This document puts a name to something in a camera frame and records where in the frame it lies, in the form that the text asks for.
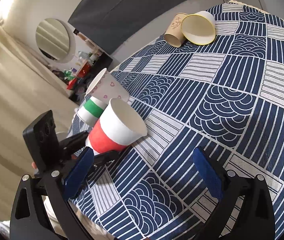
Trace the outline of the green band paper cup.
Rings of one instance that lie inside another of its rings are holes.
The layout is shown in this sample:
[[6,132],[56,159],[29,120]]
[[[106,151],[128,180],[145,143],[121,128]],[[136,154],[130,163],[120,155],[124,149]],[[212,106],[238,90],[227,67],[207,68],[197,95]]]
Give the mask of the green band paper cup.
[[77,111],[77,116],[85,124],[94,127],[99,117],[107,107],[107,104],[91,96]]

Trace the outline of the cream curtain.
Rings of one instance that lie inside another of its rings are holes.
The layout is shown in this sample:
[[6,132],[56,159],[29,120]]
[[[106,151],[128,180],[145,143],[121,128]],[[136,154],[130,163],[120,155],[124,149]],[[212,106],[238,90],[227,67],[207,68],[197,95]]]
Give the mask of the cream curtain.
[[56,130],[67,131],[75,103],[65,84],[0,26],[0,220],[8,220],[20,179],[32,158],[23,130],[52,111]]

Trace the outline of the oval wall mirror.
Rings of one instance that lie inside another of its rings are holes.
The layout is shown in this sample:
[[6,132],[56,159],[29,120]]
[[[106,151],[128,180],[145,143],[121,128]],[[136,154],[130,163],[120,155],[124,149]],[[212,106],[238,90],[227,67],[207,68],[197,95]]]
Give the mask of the oval wall mirror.
[[74,30],[67,22],[46,18],[36,28],[36,45],[43,55],[55,62],[71,62],[76,47]]

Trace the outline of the pink hearts paper cup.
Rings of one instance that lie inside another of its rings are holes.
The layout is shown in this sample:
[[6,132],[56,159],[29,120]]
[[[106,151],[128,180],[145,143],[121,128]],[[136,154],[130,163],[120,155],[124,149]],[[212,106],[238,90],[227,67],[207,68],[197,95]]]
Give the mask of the pink hearts paper cup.
[[122,85],[107,71],[102,69],[86,90],[86,94],[97,98],[108,104],[112,98],[128,102],[129,93]]

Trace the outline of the blue white patterned tablecloth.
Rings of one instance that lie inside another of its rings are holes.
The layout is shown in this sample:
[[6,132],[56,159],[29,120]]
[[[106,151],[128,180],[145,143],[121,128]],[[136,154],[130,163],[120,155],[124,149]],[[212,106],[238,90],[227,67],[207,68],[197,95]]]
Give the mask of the blue white patterned tablecloth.
[[217,204],[192,161],[262,175],[284,233],[284,20],[253,7],[209,9],[206,46],[152,41],[112,72],[148,135],[85,181],[74,205],[118,239],[192,239]]

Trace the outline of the black side shelf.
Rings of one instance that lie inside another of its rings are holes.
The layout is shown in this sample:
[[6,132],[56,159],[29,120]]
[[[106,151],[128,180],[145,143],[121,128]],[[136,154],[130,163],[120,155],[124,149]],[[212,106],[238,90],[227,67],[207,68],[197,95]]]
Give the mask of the black side shelf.
[[79,104],[93,79],[101,70],[108,68],[112,61],[111,57],[109,57],[106,53],[102,53],[102,55],[92,65],[90,65],[89,62],[85,63],[79,74],[67,87],[67,89],[71,91],[69,99]]

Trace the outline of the brown kraft paper cup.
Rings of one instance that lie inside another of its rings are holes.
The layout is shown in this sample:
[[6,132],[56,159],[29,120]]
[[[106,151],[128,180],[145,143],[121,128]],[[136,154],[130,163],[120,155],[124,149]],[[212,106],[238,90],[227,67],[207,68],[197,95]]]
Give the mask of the brown kraft paper cup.
[[181,25],[183,19],[187,16],[186,13],[180,12],[176,14],[168,26],[165,34],[164,40],[173,47],[180,47],[185,41],[185,37],[182,33]]

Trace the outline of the dark grey covered television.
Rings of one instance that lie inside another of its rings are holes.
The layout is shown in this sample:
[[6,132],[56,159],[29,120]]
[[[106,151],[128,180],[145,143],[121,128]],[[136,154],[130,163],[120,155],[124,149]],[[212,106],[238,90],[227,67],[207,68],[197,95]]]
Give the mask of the dark grey covered television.
[[149,22],[187,0],[82,0],[68,23],[112,54]]

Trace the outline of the yellow rim paper cup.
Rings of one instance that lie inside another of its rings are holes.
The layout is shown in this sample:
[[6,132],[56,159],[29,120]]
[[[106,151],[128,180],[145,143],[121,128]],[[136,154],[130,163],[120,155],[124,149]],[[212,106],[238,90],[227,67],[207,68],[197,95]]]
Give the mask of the yellow rim paper cup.
[[193,44],[210,44],[216,37],[214,16],[207,11],[189,14],[182,20],[181,31]]

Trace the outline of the red band paper cup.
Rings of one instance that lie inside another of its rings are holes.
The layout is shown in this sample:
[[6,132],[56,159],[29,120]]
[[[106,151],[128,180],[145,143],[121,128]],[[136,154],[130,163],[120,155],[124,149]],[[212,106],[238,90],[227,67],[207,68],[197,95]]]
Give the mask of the red band paper cup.
[[120,152],[145,136],[147,127],[142,117],[126,102],[112,98],[89,132],[85,145],[94,154]]

